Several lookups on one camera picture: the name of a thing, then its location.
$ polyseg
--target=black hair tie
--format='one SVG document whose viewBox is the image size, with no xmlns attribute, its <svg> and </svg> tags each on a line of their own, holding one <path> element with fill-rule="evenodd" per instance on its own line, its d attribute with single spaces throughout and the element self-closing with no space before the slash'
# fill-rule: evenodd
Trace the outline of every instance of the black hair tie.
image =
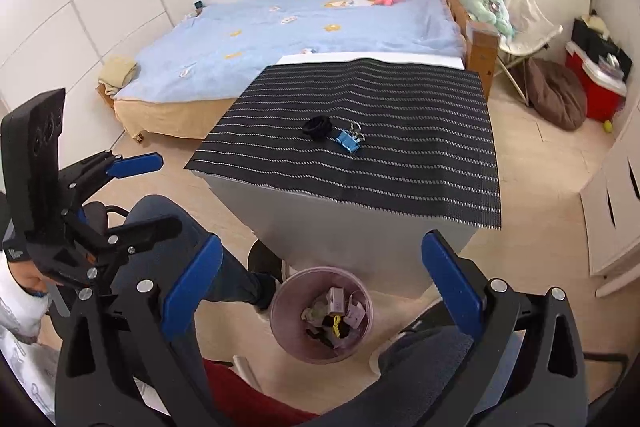
<svg viewBox="0 0 640 427">
<path fill-rule="evenodd" d="M 322 141 L 329 136 L 333 129 L 334 124 L 331 123 L 329 117 L 321 114 L 305 122 L 302 126 L 302 133 L 314 141 Z"/>
</svg>

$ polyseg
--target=red fabric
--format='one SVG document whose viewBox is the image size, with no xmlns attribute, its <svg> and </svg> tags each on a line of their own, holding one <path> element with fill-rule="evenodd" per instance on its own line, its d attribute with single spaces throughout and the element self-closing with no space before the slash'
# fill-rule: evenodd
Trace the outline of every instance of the red fabric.
<svg viewBox="0 0 640 427">
<path fill-rule="evenodd" d="M 225 365 L 202 362 L 214 403 L 234 427 L 293 427 L 318 416 L 259 393 Z"/>
</svg>

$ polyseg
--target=white wardrobe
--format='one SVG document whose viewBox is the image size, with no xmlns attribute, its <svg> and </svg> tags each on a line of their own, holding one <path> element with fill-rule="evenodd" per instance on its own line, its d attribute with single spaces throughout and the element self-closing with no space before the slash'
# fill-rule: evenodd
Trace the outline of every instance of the white wardrobe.
<svg viewBox="0 0 640 427">
<path fill-rule="evenodd" d="M 640 278 L 640 108 L 580 193 L 591 276 L 607 275 L 605 296 Z"/>
</svg>

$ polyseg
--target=white chair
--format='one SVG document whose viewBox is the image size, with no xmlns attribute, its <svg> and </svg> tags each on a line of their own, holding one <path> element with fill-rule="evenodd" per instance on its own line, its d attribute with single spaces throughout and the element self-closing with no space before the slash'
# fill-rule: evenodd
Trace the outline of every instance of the white chair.
<svg viewBox="0 0 640 427">
<path fill-rule="evenodd" d="M 500 39 L 502 56 L 498 54 L 500 69 L 496 70 L 496 74 L 504 72 L 524 103 L 528 104 L 526 84 L 518 84 L 510 70 L 547 47 L 553 38 L 562 33 L 562 26 L 549 21 L 536 0 L 504 0 L 504 3 L 516 33 L 510 39 Z"/>
</svg>

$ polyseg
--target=folded towel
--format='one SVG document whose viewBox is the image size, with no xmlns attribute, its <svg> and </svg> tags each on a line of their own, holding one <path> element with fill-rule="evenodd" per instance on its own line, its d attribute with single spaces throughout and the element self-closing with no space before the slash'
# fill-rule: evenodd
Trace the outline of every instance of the folded towel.
<svg viewBox="0 0 640 427">
<path fill-rule="evenodd" d="M 98 75 L 98 82 L 104 84 L 104 92 L 113 96 L 129 84 L 136 74 L 137 65 L 131 58 L 118 56 L 108 58 Z"/>
</svg>

